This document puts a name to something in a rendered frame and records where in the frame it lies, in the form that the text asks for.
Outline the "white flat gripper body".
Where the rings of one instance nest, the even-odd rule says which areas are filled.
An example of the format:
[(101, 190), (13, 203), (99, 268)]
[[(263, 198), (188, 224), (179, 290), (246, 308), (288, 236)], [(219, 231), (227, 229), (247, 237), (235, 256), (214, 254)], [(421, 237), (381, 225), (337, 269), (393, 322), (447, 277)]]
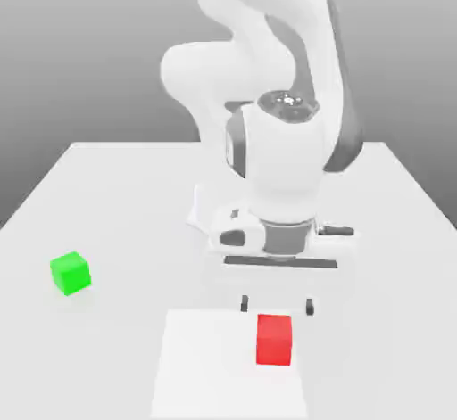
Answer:
[(334, 286), (352, 281), (352, 264), (335, 258), (213, 255), (208, 257), (208, 280), (223, 285)]

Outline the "small red cube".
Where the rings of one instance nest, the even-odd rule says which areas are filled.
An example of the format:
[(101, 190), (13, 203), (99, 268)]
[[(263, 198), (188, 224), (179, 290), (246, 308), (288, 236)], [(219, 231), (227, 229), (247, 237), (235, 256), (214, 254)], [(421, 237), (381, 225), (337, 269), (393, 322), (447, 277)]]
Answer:
[(292, 360), (292, 318), (287, 315), (257, 316), (256, 363), (290, 366)]

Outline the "small green cube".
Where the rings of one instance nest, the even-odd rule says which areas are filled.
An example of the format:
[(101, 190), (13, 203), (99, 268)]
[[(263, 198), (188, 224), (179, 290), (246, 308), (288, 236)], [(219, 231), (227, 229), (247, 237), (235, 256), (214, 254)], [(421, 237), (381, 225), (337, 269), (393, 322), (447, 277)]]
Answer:
[(65, 296), (92, 284), (89, 265), (76, 251), (51, 260), (50, 269), (55, 286)]

